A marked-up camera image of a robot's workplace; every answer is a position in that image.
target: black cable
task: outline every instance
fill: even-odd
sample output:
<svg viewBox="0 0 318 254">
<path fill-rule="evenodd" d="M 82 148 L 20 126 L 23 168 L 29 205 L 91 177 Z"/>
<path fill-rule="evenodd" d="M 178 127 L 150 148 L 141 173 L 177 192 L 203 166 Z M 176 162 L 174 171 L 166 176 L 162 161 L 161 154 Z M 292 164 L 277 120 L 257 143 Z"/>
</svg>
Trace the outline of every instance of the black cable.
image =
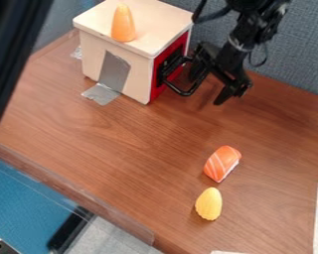
<svg viewBox="0 0 318 254">
<path fill-rule="evenodd" d="M 252 66 L 252 67 L 261 67 L 263 66 L 268 59 L 268 48 L 267 48 L 267 44 L 263 43 L 263 48 L 264 48 L 264 53 L 265 53 L 265 59 L 263 59 L 260 63 L 252 63 L 252 52 L 250 52 L 248 54 L 248 63 Z"/>
<path fill-rule="evenodd" d="M 196 11 L 192 15 L 193 23 L 201 24 L 207 21 L 222 18 L 223 16 L 227 15 L 232 10 L 232 8 L 229 5 L 227 5 L 226 7 L 224 7 L 218 12 L 206 15 L 204 17 L 200 17 L 207 2 L 208 2 L 207 0 L 202 0 L 201 3 L 198 5 Z"/>
</svg>

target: white box top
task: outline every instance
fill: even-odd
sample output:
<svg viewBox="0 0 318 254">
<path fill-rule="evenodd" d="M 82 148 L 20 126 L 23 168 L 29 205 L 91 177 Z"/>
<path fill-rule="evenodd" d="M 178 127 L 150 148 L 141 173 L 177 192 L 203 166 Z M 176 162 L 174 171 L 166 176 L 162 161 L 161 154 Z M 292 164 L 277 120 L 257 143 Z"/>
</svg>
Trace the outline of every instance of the white box top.
<svg viewBox="0 0 318 254">
<path fill-rule="evenodd" d="M 118 3 L 132 12 L 136 39 L 120 43 L 110 36 Z M 155 58 L 192 27 L 192 13 L 157 0 L 105 0 L 73 19 L 74 26 L 147 58 Z"/>
</svg>

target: orange toy fruit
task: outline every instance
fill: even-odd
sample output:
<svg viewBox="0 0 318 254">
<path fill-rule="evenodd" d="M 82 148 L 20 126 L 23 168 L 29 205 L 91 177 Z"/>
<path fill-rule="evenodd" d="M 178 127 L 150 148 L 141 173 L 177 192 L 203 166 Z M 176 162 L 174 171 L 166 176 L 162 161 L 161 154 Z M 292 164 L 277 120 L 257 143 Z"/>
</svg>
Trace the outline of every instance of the orange toy fruit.
<svg viewBox="0 0 318 254">
<path fill-rule="evenodd" d="M 222 195 L 216 188 L 204 190 L 195 204 L 197 213 L 207 220 L 217 219 L 222 213 L 222 207 Z"/>
<path fill-rule="evenodd" d="M 218 149 L 204 166 L 204 173 L 220 183 L 239 163 L 240 152 L 230 146 Z"/>
<path fill-rule="evenodd" d="M 116 7 L 111 36 L 119 42 L 130 42 L 135 39 L 135 28 L 132 13 L 128 6 L 119 3 Z"/>
</svg>

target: salmon sushi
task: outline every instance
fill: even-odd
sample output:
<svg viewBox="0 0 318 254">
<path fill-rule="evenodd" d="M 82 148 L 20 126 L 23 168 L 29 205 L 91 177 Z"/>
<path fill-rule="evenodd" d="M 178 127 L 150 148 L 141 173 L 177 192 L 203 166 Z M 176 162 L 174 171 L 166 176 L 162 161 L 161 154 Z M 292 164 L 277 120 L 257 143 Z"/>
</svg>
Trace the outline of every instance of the salmon sushi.
<svg viewBox="0 0 318 254">
<path fill-rule="evenodd" d="M 231 146 L 219 148 L 204 166 L 204 173 L 220 183 L 239 164 L 241 153 Z"/>
</svg>

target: wooden tabletop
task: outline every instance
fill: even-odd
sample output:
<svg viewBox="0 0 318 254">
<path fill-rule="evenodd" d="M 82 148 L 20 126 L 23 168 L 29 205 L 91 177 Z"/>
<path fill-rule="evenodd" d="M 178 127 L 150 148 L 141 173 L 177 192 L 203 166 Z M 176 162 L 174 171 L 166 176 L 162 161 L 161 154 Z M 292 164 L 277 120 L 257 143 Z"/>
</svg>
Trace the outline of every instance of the wooden tabletop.
<svg viewBox="0 0 318 254">
<path fill-rule="evenodd" d="M 129 230 L 118 212 L 139 222 L 167 253 L 312 253 L 317 95 L 252 73 L 254 88 L 223 106 L 211 76 L 191 97 L 99 106 L 80 95 L 94 83 L 70 57 L 78 45 L 70 33 L 31 57 L 0 125 L 1 159 Z M 218 185 L 203 165 L 222 145 L 242 160 Z M 214 222 L 194 210 L 208 187 L 224 199 Z"/>
</svg>

